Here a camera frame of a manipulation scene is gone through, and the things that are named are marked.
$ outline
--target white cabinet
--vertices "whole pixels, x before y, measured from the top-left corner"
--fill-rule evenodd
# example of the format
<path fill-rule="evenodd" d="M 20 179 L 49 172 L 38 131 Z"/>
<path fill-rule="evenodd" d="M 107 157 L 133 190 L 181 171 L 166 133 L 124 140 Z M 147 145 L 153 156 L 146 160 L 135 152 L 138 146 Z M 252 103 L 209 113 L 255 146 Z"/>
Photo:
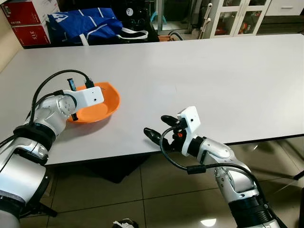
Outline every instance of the white cabinet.
<path fill-rule="evenodd" d="M 272 0 L 266 16 L 300 15 L 304 0 Z"/>
<path fill-rule="evenodd" d="M 271 0 L 218 0 L 210 16 L 213 23 L 204 38 L 252 36 L 257 34 Z"/>

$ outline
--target cardboard box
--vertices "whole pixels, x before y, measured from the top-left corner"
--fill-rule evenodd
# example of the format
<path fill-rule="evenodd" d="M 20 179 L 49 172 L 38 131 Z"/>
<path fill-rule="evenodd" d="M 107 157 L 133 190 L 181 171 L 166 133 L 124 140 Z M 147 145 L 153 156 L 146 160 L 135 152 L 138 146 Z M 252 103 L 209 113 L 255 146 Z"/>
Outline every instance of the cardboard box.
<path fill-rule="evenodd" d="M 40 25 L 21 25 L 12 27 L 22 46 L 50 44 L 47 22 Z"/>
<path fill-rule="evenodd" d="M 1 6 L 11 26 L 42 24 L 48 14 L 59 12 L 56 0 L 12 0 Z"/>

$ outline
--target blue bag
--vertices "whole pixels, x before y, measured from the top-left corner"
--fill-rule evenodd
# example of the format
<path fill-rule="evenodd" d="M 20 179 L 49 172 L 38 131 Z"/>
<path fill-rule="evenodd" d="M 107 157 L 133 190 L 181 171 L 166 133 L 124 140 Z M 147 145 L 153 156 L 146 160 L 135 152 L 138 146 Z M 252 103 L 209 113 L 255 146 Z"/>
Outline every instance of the blue bag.
<path fill-rule="evenodd" d="M 122 39 L 145 39 L 148 32 L 132 31 L 123 28 L 122 23 L 116 18 L 111 8 L 92 8 L 57 12 L 48 15 L 52 37 L 59 42 L 83 43 L 96 41 L 100 38 L 109 39 L 119 37 Z M 139 37 L 125 38 L 121 32 L 143 33 Z"/>

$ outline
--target white table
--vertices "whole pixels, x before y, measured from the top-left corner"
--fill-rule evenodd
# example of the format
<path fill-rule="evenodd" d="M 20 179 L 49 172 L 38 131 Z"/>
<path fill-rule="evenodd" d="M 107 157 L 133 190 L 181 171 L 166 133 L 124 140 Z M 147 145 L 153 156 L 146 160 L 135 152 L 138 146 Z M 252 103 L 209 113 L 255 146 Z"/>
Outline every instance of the white table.
<path fill-rule="evenodd" d="M 20 51 L 0 74 L 0 138 L 23 124 L 34 91 L 52 73 L 78 69 L 121 95 L 110 119 L 68 123 L 47 164 L 156 151 L 143 134 L 160 116 L 198 109 L 198 135 L 223 143 L 304 134 L 304 36 L 271 35 Z M 41 94 L 76 86 L 66 74 Z"/>

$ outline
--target orange bowl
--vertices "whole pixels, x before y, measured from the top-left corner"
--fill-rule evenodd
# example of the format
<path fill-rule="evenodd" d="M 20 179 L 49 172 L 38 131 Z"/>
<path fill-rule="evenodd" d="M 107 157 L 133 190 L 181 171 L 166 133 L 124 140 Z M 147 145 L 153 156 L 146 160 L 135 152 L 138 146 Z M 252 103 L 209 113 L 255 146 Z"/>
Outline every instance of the orange bowl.
<path fill-rule="evenodd" d="M 118 91 L 108 82 L 94 83 L 99 86 L 104 96 L 104 102 L 80 109 L 76 114 L 78 120 L 73 121 L 72 117 L 68 121 L 80 124 L 93 123 L 103 120 L 112 115 L 119 107 L 120 96 Z M 76 90 L 85 89 L 85 85 L 77 87 Z"/>

